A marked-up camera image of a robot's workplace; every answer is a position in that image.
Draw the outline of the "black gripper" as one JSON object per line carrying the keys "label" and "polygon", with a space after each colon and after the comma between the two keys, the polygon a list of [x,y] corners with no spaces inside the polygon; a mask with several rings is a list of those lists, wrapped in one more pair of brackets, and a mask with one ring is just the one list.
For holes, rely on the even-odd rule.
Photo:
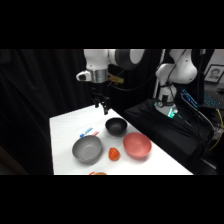
{"label": "black gripper", "polygon": [[92,85],[91,93],[95,108],[99,108],[99,105],[102,105],[104,109],[104,115],[107,115],[109,112],[109,107],[106,104],[109,100],[109,93],[107,91],[107,87],[104,85]]}

